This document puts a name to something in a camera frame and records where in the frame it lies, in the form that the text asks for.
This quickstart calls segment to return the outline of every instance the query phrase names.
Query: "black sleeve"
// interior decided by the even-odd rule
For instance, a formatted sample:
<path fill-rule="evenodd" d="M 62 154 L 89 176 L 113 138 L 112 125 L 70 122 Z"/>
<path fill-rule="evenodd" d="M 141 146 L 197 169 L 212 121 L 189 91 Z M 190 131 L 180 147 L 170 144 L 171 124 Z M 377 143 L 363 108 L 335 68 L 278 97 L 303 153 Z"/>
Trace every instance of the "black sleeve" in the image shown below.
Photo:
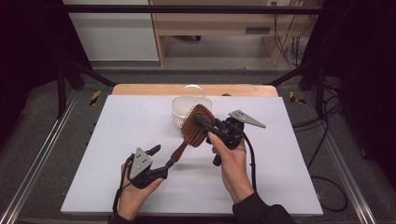
<path fill-rule="evenodd" d="M 117 213 L 111 220 L 111 224 L 134 224 L 134 222 L 121 217 Z"/>
<path fill-rule="evenodd" d="M 233 205 L 233 214 L 239 224 L 265 223 L 289 224 L 295 223 L 286 209 L 279 204 L 267 205 L 257 192 L 245 200 Z"/>

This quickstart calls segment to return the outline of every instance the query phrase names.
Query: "white tabletop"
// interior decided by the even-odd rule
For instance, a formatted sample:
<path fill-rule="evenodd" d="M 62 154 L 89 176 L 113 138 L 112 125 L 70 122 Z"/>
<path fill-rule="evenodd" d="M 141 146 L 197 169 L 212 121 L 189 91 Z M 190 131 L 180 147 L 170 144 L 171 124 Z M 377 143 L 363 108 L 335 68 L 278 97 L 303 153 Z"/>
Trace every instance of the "white tabletop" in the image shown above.
<path fill-rule="evenodd" d="M 112 212 L 120 167 L 137 147 L 162 145 L 151 169 L 164 166 L 182 138 L 173 121 L 174 96 L 110 95 L 64 200 L 62 212 L 100 215 Z M 256 156 L 257 190 L 267 204 L 282 204 L 293 216 L 323 211 L 306 170 L 283 100 L 280 97 L 210 96 L 218 119 L 241 109 L 266 125 L 245 126 Z M 212 164 L 212 146 L 187 147 L 166 180 L 149 196 L 140 214 L 147 216 L 224 216 L 233 201 Z M 247 154 L 247 166 L 250 155 Z"/>

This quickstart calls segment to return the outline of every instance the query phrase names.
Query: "white basket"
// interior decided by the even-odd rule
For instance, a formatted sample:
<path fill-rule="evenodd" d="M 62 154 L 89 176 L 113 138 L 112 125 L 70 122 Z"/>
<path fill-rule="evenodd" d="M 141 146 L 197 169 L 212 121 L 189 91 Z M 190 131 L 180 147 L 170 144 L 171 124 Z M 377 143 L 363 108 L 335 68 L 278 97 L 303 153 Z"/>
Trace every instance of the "white basket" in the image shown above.
<path fill-rule="evenodd" d="M 201 90 L 202 96 L 186 96 L 185 90 L 188 88 L 197 88 Z M 172 99 L 172 114 L 178 128 L 181 128 L 187 114 L 196 105 L 204 105 L 209 111 L 212 111 L 212 100 L 206 98 L 204 90 L 197 85 L 185 86 L 181 95 Z"/>

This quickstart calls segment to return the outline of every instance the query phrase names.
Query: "hairbrush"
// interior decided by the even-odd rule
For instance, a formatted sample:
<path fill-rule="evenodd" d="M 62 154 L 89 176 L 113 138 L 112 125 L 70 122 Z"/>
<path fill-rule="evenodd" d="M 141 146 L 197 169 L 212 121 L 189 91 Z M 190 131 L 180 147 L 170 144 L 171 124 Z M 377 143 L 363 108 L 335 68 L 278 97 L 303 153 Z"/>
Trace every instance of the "hairbrush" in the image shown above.
<path fill-rule="evenodd" d="M 196 120 L 212 127 L 216 124 L 215 117 L 204 105 L 193 107 L 181 124 L 180 135 L 183 137 L 183 142 L 172 154 L 171 160 L 173 162 L 178 162 L 187 146 L 198 147 L 206 139 L 207 129 L 197 123 Z"/>

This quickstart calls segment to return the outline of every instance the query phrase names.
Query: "yellow and black tape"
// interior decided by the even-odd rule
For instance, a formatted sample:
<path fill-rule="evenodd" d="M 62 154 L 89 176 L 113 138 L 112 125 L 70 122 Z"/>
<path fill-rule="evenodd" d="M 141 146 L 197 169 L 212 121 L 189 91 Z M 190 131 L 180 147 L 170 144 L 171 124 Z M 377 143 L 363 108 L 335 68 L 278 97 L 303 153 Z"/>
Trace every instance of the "yellow and black tape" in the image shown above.
<path fill-rule="evenodd" d="M 290 92 L 290 101 L 292 103 L 299 103 L 299 104 L 302 104 L 302 105 L 305 104 L 305 100 L 297 100 L 296 99 L 296 97 L 294 96 L 294 92 L 293 91 Z"/>
<path fill-rule="evenodd" d="M 97 101 L 98 98 L 99 98 L 100 92 L 101 92 L 101 91 L 95 91 L 95 92 L 93 93 L 93 96 L 92 96 L 92 98 L 91 98 L 90 105 L 95 105 L 95 104 L 96 104 L 96 101 Z"/>

